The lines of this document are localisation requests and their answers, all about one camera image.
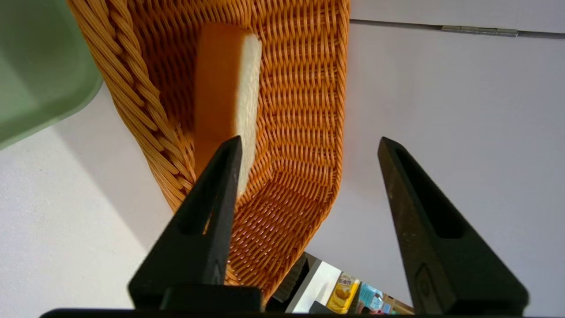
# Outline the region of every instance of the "woven rattan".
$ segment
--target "woven rattan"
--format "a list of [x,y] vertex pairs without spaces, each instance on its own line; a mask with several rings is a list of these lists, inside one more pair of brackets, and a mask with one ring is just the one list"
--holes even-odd
[[237,203],[226,283],[274,292],[340,187],[348,0],[68,0],[125,125],[173,210],[194,184],[199,28],[263,44],[257,149]]

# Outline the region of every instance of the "bread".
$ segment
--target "bread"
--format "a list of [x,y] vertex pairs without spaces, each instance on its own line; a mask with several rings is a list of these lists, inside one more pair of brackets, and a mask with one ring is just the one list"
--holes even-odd
[[255,159],[261,42],[225,24],[202,26],[194,78],[194,158],[198,178],[220,144],[240,135],[237,194],[245,192]]

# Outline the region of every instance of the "metal hinge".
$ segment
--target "metal hinge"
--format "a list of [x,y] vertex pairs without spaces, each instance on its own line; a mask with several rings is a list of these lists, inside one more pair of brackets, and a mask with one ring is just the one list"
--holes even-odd
[[517,37],[518,30],[514,29],[493,29],[493,28],[478,28],[478,27],[460,27],[458,25],[443,25],[442,31],[454,33],[467,33],[477,35],[494,35],[494,36],[508,36]]

